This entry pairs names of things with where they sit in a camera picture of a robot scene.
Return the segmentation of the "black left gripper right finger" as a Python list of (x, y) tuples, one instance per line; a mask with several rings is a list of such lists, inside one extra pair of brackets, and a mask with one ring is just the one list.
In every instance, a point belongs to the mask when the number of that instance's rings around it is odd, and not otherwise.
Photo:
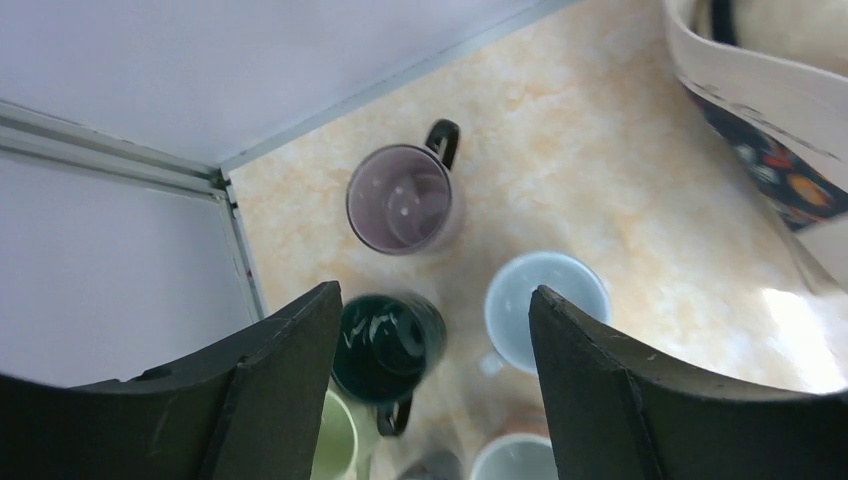
[(529, 326), (565, 479), (843, 479), (847, 394), (721, 375), (592, 318), (554, 290)]

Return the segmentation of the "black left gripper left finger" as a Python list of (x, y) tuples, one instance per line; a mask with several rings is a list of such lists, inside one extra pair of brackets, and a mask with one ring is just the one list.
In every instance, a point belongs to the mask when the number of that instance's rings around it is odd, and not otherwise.
[(3, 376), (5, 479), (307, 479), (342, 310), (335, 281), (128, 381)]

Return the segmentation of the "pale green mug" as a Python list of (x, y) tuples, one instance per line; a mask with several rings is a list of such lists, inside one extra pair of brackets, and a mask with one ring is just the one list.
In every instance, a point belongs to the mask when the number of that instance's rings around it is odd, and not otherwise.
[(370, 479), (380, 439), (372, 408), (328, 389), (310, 478)]

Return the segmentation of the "blue-grey patterned mug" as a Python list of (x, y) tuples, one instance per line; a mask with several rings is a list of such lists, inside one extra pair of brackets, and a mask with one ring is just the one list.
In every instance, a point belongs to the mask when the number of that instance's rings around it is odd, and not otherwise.
[(514, 433), (492, 440), (475, 458), (471, 480), (557, 480), (559, 478), (548, 438)]

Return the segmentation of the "salmon pink mug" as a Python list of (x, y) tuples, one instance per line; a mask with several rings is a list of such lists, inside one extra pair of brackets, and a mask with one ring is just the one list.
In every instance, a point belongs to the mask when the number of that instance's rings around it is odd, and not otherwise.
[(496, 431), (495, 437), (512, 434), (529, 434), (549, 440), (550, 432), (544, 409), (536, 406), (513, 409)]

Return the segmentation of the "white footed mug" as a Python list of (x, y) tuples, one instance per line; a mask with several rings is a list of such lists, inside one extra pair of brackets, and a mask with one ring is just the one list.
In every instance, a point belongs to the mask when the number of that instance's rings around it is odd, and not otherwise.
[(556, 251), (534, 251), (503, 265), (491, 280), (484, 300), (484, 320), (494, 350), (478, 366), (493, 377), (506, 366), (536, 376), (529, 309), (533, 291), (544, 285), (592, 318), (608, 324), (609, 294), (601, 278), (585, 263)]

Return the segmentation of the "dark teal mug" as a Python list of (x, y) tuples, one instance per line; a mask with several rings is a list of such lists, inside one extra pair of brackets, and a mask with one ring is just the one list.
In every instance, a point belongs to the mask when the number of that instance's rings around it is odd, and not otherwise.
[(331, 377), (344, 394), (376, 409), (380, 435), (399, 437), (415, 390), (446, 346), (443, 316), (425, 297), (360, 295), (343, 306)]

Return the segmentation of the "lilac mug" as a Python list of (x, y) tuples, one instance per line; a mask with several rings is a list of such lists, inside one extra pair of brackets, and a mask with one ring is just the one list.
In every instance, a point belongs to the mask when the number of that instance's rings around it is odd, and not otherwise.
[(366, 247), (390, 256), (435, 253), (464, 225), (462, 187), (452, 178), (460, 126), (439, 119), (422, 145), (393, 144), (367, 155), (346, 189), (346, 216)]

